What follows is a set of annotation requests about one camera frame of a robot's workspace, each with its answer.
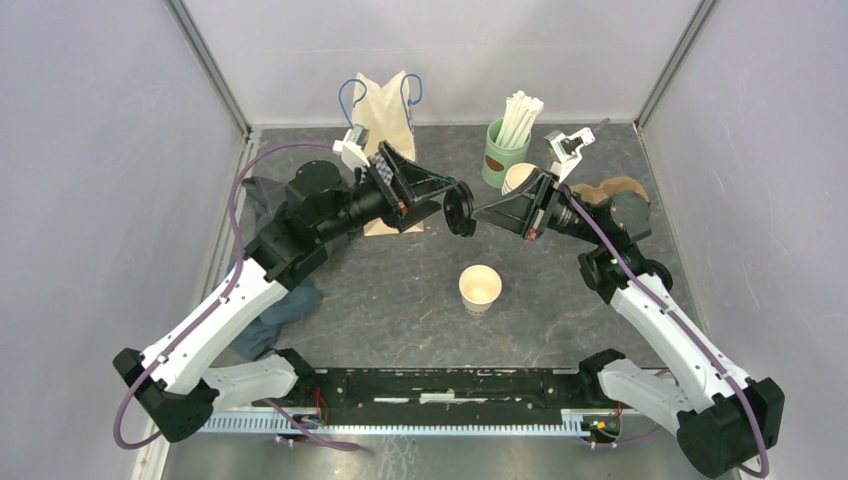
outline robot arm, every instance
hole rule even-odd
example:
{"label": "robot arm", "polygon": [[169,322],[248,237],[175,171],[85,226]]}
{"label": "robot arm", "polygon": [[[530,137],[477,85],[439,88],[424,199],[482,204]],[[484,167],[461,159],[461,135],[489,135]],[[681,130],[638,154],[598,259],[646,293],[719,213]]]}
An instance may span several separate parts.
{"label": "robot arm", "polygon": [[[597,248],[593,252],[578,257],[586,285],[636,327],[668,366],[678,386],[643,371],[623,354],[606,350],[581,362],[587,387],[597,397],[637,409],[674,434],[690,462],[711,478],[758,453],[752,424],[762,435],[765,448],[774,446],[783,413],[783,392],[771,379],[754,381],[730,361],[671,298],[668,270],[642,256],[636,245],[651,233],[650,209],[644,198],[623,192],[590,205],[572,197],[561,180],[573,169],[574,160],[579,161],[579,151],[573,146],[579,135],[564,137],[558,133],[546,137],[556,157],[552,171],[535,170],[518,189],[478,209],[460,208],[457,194],[446,195],[446,216],[464,220],[452,222],[462,227],[453,233],[466,233],[463,228],[473,230],[475,222],[481,220],[527,241],[551,229],[594,243]],[[569,142],[570,152],[557,148],[557,144]],[[465,215],[468,210],[473,213]],[[626,265],[620,264],[609,246]],[[731,382],[739,388],[738,393]],[[744,394],[745,402],[739,393]],[[746,407],[753,410],[755,422],[749,422]]]}
{"label": "robot arm", "polygon": [[[404,231],[441,208],[433,200],[437,195],[467,191],[461,182],[407,161],[385,142],[366,158],[361,148],[366,137],[357,126],[334,146],[355,171],[354,185],[330,162],[304,164],[286,185],[286,202],[273,221],[245,247],[240,276],[230,272],[156,343],[141,352],[124,349],[113,360],[128,386],[149,373],[135,397],[169,441],[187,438],[215,411],[289,393],[298,378],[292,365],[297,362],[277,353],[234,367],[209,365],[248,323],[327,261],[335,239],[377,218]],[[180,337],[170,353],[162,353]]]}

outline metal frame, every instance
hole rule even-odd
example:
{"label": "metal frame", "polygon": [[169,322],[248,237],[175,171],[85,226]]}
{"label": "metal frame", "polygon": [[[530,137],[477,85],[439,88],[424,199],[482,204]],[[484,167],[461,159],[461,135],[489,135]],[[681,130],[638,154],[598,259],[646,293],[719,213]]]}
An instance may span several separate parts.
{"label": "metal frame", "polygon": [[209,77],[209,81],[212,82],[212,86],[218,93],[218,97],[224,102],[224,107],[227,109],[227,113],[230,114],[233,123],[241,131],[242,135],[247,137],[252,130],[250,122],[244,116],[244,112],[241,111],[241,107],[239,107],[232,90],[230,90],[230,87],[224,80],[224,76],[221,74],[218,64],[215,63],[209,47],[200,35],[197,24],[194,23],[194,19],[191,17],[191,13],[189,13],[185,2],[183,0],[165,0],[165,4],[168,5],[168,9],[174,15],[177,25],[179,25],[180,30],[182,30],[183,35],[188,40],[189,46],[191,46],[194,55],[200,62],[203,71],[206,72],[206,76]]}
{"label": "metal frame", "polygon": [[718,2],[719,0],[701,0],[698,4],[695,13],[692,14],[692,18],[689,19],[689,23],[683,30],[683,34],[677,41],[674,51],[672,51],[665,67],[663,67],[657,83],[654,84],[654,88],[651,90],[650,95],[648,95],[648,99],[639,111],[639,115],[636,116],[636,120],[634,120],[636,128],[644,128],[651,119],[651,115],[656,111],[657,105],[668,89],[672,79],[677,74],[680,65],[686,59],[686,55],[689,54],[692,45],[695,43],[695,39],[698,37],[698,34],[701,32],[701,29],[704,27],[704,24]]}

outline gray work surface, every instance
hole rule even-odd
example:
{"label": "gray work surface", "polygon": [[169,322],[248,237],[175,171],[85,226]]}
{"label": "gray work surface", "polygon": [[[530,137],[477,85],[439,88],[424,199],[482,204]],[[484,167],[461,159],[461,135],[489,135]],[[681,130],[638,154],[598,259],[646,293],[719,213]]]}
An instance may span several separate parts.
{"label": "gray work surface", "polygon": [[[623,438],[651,429],[644,417],[625,416]],[[615,450],[592,451],[571,437],[460,437],[350,435],[359,452],[295,447],[271,435],[198,433],[174,444],[163,480],[275,478],[436,480],[579,479],[700,480],[667,432]],[[738,478],[735,473],[720,477]]]}
{"label": "gray work surface", "polygon": [[[580,127],[535,126],[526,161],[548,168],[550,155],[542,137],[552,130],[571,133]],[[291,141],[331,143],[344,132],[266,130],[259,151]],[[485,126],[417,127],[416,160],[466,181],[476,205],[488,203],[500,192],[480,174],[485,132]],[[674,298],[694,317],[662,201],[632,127],[610,125],[583,154],[568,183],[598,185],[626,175],[644,186],[652,201],[653,235],[639,246],[646,257],[669,268]],[[288,181],[304,162],[333,158],[328,150],[293,149],[269,157],[253,174]],[[248,238],[253,235],[251,216],[247,211],[243,215]],[[277,347],[297,349],[316,367],[568,368],[606,348],[620,350],[640,366],[661,365],[636,329],[584,285],[577,255],[592,250],[592,245],[553,231],[528,243],[482,223],[473,237],[456,237],[441,212],[425,225],[423,233],[357,238],[332,257],[312,275],[326,295],[319,310],[286,325]],[[458,280],[466,267],[478,263],[501,275],[503,292],[488,312],[475,318],[462,305]]]}

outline blue cable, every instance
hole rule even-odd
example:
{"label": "blue cable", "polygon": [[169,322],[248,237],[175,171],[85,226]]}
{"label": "blue cable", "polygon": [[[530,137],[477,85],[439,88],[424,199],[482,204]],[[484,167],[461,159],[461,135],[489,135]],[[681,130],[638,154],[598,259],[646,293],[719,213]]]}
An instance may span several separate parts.
{"label": "blue cable", "polygon": [[424,96],[424,82],[421,81],[421,77],[419,77],[416,73],[407,73],[400,81],[400,101],[401,103],[403,103],[403,113],[406,114],[406,124],[409,126],[409,129],[412,130],[412,119],[409,118],[409,108],[407,107],[406,102],[403,100],[403,85],[406,83],[406,79],[409,77],[418,80],[418,98],[415,100],[410,99],[410,105],[418,105],[418,102],[421,101],[421,97]]}
{"label": "blue cable", "polygon": [[368,94],[368,86],[365,85],[365,82],[358,78],[350,78],[345,81],[345,83],[343,83],[341,87],[339,87],[339,106],[342,107],[342,113],[344,113],[345,115],[345,120],[347,120],[347,124],[350,126],[350,128],[353,128],[353,122],[350,120],[350,115],[347,114],[347,109],[344,108],[344,100],[342,100],[342,93],[344,92],[344,87],[346,87],[350,82],[356,82],[362,85],[363,88],[362,96],[353,101],[353,105],[351,105],[350,107],[351,110],[353,110],[354,107],[356,107],[356,104],[362,101],[362,99],[365,98],[365,95]]}

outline gray tabletop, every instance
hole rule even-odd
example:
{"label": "gray tabletop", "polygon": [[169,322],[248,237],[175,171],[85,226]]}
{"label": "gray tabletop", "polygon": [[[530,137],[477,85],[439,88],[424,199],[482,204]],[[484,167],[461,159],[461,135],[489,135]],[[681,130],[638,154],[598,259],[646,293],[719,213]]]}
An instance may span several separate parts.
{"label": "gray tabletop", "polygon": [[[542,136],[580,127],[535,126],[527,161],[548,167]],[[415,129],[417,161],[465,180],[478,205],[500,195],[480,175],[485,130]],[[289,141],[332,142],[343,134],[336,128],[266,130],[260,152]],[[597,185],[626,175],[645,187],[652,201],[653,235],[640,248],[669,268],[675,278],[672,294],[694,318],[662,201],[632,127],[609,126],[583,153],[569,183]],[[253,174],[287,181],[303,162],[317,158],[333,157],[298,149],[268,158]],[[583,284],[577,255],[592,245],[553,231],[528,243],[485,224],[473,237],[460,238],[451,235],[440,213],[425,225],[422,233],[358,238],[334,255],[312,276],[325,294],[319,310],[286,325],[277,347],[297,349],[316,367],[569,368],[606,348],[622,351],[641,366],[661,365],[635,328]],[[503,292],[481,317],[465,312],[457,288],[460,273],[474,264],[489,265],[503,280]]]}

